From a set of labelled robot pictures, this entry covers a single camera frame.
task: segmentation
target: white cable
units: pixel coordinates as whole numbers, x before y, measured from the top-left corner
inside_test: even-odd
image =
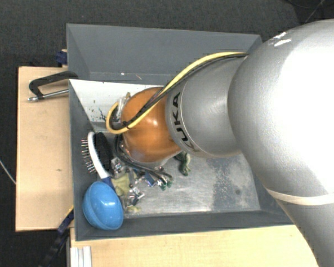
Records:
[[[15,179],[11,176],[10,172],[6,169],[6,167],[4,166],[4,163],[2,163],[1,159],[0,159],[0,165],[3,168],[3,170],[6,172],[7,176],[9,176],[10,180],[16,185]]]

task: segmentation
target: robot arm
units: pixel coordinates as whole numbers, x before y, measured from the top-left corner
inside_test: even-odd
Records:
[[[210,63],[164,98],[134,130],[153,137],[162,123],[158,139],[169,147],[162,153],[134,142],[128,120],[143,103],[131,98],[136,106],[122,123],[135,161],[153,159],[144,164],[156,166],[180,150],[199,157],[244,153],[318,264],[334,266],[334,19],[281,33],[248,56]],[[113,132],[110,115],[107,120]]]

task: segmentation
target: black carpet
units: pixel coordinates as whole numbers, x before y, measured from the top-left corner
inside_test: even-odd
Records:
[[[312,11],[282,0],[0,0],[0,157],[15,176],[16,67],[57,66],[66,23],[252,33],[266,41],[309,16],[334,17],[334,5]],[[0,167],[0,266],[37,266],[55,232],[15,233],[14,215],[15,186]],[[64,266],[64,257],[54,266]]]

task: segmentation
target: cardboard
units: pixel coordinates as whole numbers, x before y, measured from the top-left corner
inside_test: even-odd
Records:
[[[66,68],[20,67],[17,100],[16,231],[56,229],[73,205],[68,94],[38,102],[31,80]],[[42,86],[67,89],[68,81]]]
[[[139,238],[75,241],[91,246],[94,267],[317,267],[294,225]]]

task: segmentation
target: blue plastic object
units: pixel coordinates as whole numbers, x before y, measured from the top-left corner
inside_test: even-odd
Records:
[[[124,212],[114,190],[104,182],[94,182],[83,199],[83,213],[97,229],[116,230],[122,225]]]

